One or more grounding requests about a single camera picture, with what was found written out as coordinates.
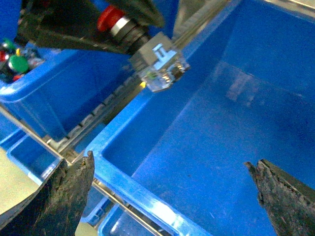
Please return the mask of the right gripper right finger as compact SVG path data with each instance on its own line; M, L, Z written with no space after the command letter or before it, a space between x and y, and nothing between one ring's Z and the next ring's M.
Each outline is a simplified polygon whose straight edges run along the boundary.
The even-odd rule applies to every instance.
M315 190L266 159L245 162L260 206L278 236L315 234Z

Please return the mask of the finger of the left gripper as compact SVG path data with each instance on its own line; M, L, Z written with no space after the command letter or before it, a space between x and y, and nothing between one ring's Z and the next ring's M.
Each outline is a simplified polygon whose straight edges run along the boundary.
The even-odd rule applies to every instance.
M152 0L108 0L108 3L144 25L158 28L165 25L163 15Z
M100 10L90 0L24 0L16 40L37 47L126 54L109 32L99 32Z

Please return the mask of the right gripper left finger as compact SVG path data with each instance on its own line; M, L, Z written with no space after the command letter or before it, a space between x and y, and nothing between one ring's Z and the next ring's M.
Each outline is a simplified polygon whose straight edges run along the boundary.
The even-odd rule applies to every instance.
M69 166L62 159L39 188L0 216L2 236L73 236L95 173L92 151Z

